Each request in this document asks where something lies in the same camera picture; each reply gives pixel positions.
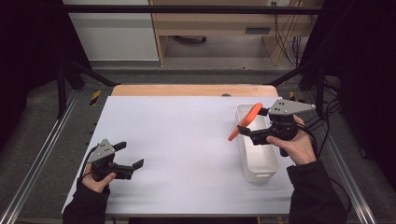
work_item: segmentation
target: white cabinet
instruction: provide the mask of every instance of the white cabinet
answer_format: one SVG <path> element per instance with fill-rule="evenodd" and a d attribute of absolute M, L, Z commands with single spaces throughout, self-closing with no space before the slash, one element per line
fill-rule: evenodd
<path fill-rule="evenodd" d="M 66 5 L 148 5 L 146 0 L 64 0 Z M 148 13 L 70 13 L 90 61 L 159 61 Z"/>

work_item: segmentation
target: white plastic container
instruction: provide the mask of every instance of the white plastic container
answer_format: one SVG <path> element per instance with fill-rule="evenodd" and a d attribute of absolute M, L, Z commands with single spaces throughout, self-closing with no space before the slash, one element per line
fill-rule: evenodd
<path fill-rule="evenodd" d="M 236 123 L 238 123 L 254 105 L 238 105 L 236 107 Z M 267 129 L 270 125 L 265 116 L 258 115 L 247 127 L 251 131 Z M 279 163 L 273 145 L 254 146 L 251 139 L 242 134 L 236 137 L 241 154 L 245 179 L 248 182 L 268 181 L 277 171 Z"/>

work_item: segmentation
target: orange object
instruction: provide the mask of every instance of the orange object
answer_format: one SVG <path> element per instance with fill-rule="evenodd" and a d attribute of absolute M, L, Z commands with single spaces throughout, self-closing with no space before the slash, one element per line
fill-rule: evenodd
<path fill-rule="evenodd" d="M 262 103 L 257 103 L 247 112 L 244 118 L 242 118 L 238 125 L 242 127 L 247 127 L 259 114 L 260 110 L 262 109 Z M 233 132 L 228 137 L 228 140 L 231 142 L 235 139 L 235 137 L 239 134 L 238 127 L 233 129 Z"/>

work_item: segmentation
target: black curtain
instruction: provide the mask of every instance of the black curtain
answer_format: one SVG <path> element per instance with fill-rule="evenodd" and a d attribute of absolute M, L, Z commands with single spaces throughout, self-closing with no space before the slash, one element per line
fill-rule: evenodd
<path fill-rule="evenodd" d="M 351 0 L 328 0 L 347 9 Z M 396 1 L 357 0 L 328 42 L 321 65 L 341 81 L 340 102 L 366 157 L 378 162 L 396 190 Z M 320 16 L 302 63 L 315 57 L 320 42 L 340 15 Z M 305 80 L 315 78 L 315 70 Z"/>
<path fill-rule="evenodd" d="M 28 92 L 55 80 L 61 61 L 74 60 L 91 69 L 68 14 L 37 7 L 62 3 L 0 1 L 0 149 L 21 117 Z M 68 73 L 80 78 L 77 70 Z"/>

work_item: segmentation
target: white table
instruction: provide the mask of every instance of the white table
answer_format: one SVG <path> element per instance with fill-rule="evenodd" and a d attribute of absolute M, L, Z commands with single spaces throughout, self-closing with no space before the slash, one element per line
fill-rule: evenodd
<path fill-rule="evenodd" d="M 277 173 L 264 184 L 243 175 L 236 139 L 227 140 L 238 104 L 276 97 L 110 96 L 90 148 L 104 138 L 127 142 L 115 162 L 144 166 L 131 180 L 114 180 L 106 213 L 113 217 L 240 217 L 287 214 L 293 191 L 276 150 Z M 72 200 L 75 183 L 65 205 Z"/>

